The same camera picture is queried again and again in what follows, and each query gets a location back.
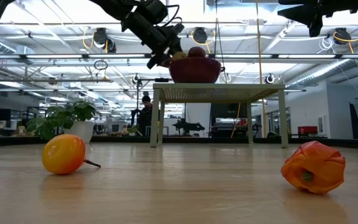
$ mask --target desk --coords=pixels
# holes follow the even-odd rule
[[[154,108],[160,108],[160,125],[158,126],[158,110],[152,113],[152,132],[150,146],[157,147],[162,144],[165,103],[247,103],[247,119],[252,120],[251,103],[278,93],[280,108],[280,135],[282,147],[288,146],[287,113],[285,111],[285,85],[259,85],[259,84],[199,84],[199,83],[154,83]],[[248,122],[248,129],[252,130],[252,122]],[[248,136],[249,143],[254,138]]]

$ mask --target white pot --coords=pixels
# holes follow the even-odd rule
[[[73,134],[82,138],[84,143],[89,143],[93,135],[93,122],[75,121],[70,129],[65,129],[65,134]]]

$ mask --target table leg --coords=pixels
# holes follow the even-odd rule
[[[252,108],[251,103],[247,103],[247,125],[248,125],[248,143],[254,143],[254,133],[252,131]]]
[[[152,112],[152,132],[150,134],[150,147],[157,147],[158,108],[160,104],[160,89],[154,89]]]
[[[280,135],[282,147],[288,147],[287,111],[285,109],[284,90],[278,91],[278,107],[280,108]]]
[[[164,134],[164,113],[165,113],[165,102],[161,101],[160,126],[158,127],[158,143],[157,143],[157,146],[162,144],[162,137],[163,137],[163,134]]]

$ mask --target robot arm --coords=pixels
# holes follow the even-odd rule
[[[103,8],[113,18],[121,21],[122,31],[129,29],[152,50],[153,57],[147,63],[151,69],[161,65],[170,55],[182,51],[178,34],[185,28],[158,26],[168,15],[168,8],[159,0],[90,0]]]

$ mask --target potted plant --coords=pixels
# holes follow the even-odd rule
[[[89,143],[93,134],[93,123],[90,120],[95,114],[94,106],[85,101],[67,104],[65,106],[51,106],[46,111],[46,118],[31,119],[27,130],[36,136],[50,140],[58,130],[64,129],[66,134],[74,134],[85,143]]]

